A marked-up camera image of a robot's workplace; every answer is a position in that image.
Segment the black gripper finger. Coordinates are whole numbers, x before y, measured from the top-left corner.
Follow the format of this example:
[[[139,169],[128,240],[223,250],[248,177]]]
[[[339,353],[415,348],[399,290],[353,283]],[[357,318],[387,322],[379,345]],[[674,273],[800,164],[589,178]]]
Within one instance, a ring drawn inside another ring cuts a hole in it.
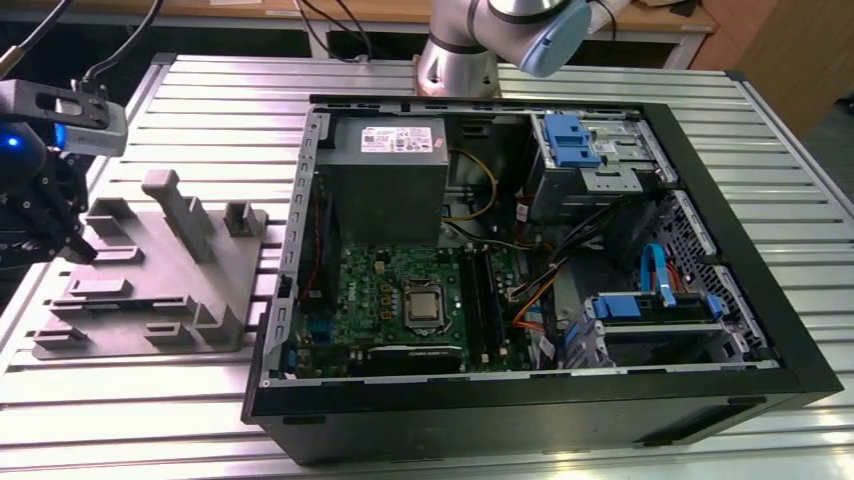
[[[91,159],[47,159],[27,184],[12,191],[12,264],[56,257],[88,265],[98,252],[83,238],[88,210],[86,175]]]

